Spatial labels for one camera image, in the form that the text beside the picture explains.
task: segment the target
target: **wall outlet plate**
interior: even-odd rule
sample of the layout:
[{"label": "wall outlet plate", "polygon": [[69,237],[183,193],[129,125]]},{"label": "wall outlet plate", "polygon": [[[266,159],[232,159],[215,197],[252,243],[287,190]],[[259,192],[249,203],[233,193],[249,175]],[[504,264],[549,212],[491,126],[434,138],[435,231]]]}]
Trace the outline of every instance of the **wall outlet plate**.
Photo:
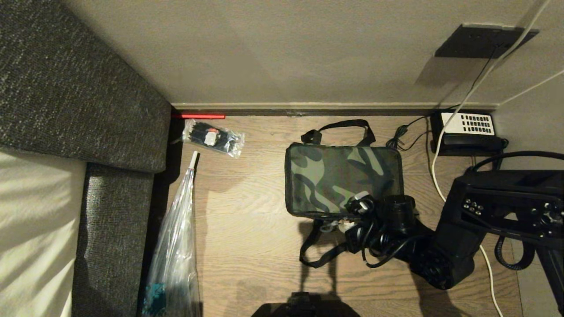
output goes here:
[{"label": "wall outlet plate", "polygon": [[[435,52],[435,57],[499,58],[523,31],[523,28],[463,24]],[[539,30],[531,29],[517,48],[537,34]]]}]

